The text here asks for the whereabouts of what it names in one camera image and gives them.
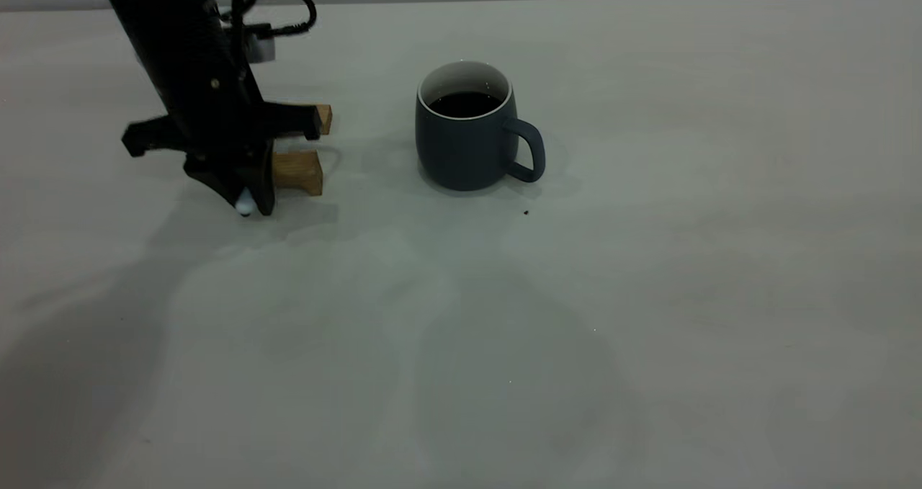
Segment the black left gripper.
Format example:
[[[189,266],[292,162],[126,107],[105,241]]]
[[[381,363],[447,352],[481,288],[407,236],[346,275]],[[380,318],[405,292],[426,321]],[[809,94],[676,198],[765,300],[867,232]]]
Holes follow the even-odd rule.
[[[268,23],[245,25],[241,38],[217,14],[170,17],[118,14],[136,57],[166,114],[132,122],[122,144],[134,157],[154,150],[187,154],[184,173],[222,197],[237,212],[263,216],[276,207],[272,139],[322,134],[319,108],[264,101],[251,63],[274,59]],[[239,175],[193,155],[245,152],[245,184]]]

